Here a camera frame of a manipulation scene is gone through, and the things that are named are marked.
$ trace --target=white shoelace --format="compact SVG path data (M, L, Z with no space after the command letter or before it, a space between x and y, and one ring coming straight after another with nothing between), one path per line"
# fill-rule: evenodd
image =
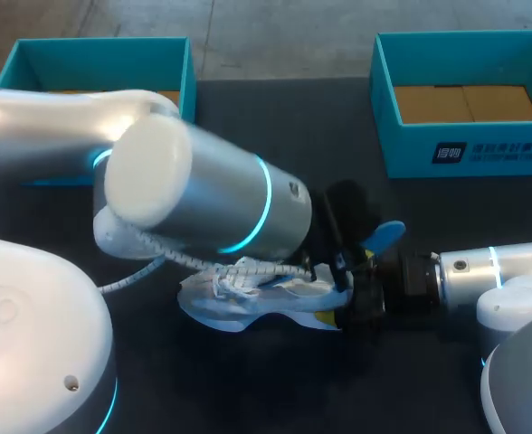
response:
M255 298L260 294L258 288L244 287L242 285L236 286L231 282L230 277L220 278L214 274L212 278L212 290L216 298L227 298L228 295L242 298Z

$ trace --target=blue storage box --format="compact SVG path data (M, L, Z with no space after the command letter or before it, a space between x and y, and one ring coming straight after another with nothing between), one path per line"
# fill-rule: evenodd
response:
M1 72L0 89L179 91L182 118L195 116L187 38L22 39Z
M395 96L495 85L532 103L532 31L378 34L370 95L389 177L532 175L532 120L404 123Z

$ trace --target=blue led ring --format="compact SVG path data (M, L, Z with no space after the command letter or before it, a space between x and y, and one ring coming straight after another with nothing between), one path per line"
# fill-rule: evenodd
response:
M108 149L107 151L103 151L98 156L95 157L93 160L93 170L95 170L95 167L99 165L101 161L103 161L105 158L111 155L112 150Z
M111 398L111 405L109 406L109 411L105 415L105 419L101 422L100 428L97 430L95 434L101 434L101 432L105 429L105 426L107 425L107 422L109 421L109 418L111 417L111 413L113 412L113 407L115 407L115 400L118 397L118 379L115 379L115 390L113 391L113 398Z
M498 288L503 288L503 284L501 283L501 267L499 266L498 253L495 251L495 247L489 247L489 253L491 253L491 266L495 274L495 284Z
M262 211L262 216L256 223L256 226L254 226L254 229L246 238L234 244L233 246L226 247L224 249L219 249L219 253L234 253L235 251L241 250L246 247L254 238L256 238L256 235L258 235L258 232L260 232L262 226L266 222L266 218L268 217L268 212L270 211L270 206L272 202L272 180L270 177L270 171L268 170L266 163L264 163L259 156L256 156L256 159L258 160L258 164L262 168L262 171L264 172L264 177L266 178L266 203L264 204L264 211Z

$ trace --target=white sneaker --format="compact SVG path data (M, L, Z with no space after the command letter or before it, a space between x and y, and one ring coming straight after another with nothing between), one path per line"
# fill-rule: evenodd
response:
M236 265L259 265L255 259L242 258ZM179 306L196 321L229 332L240 332L260 316L279 313L302 326L337 330L319 320L316 313L345 305L351 288L338 292L326 264L315 267L317 280L276 276L226 276L198 273L182 282L177 294Z

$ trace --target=concrete floor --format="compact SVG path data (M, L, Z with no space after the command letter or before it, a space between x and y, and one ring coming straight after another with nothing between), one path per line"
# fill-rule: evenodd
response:
M18 38L189 36L201 79L367 75L377 32L532 29L532 0L0 0Z

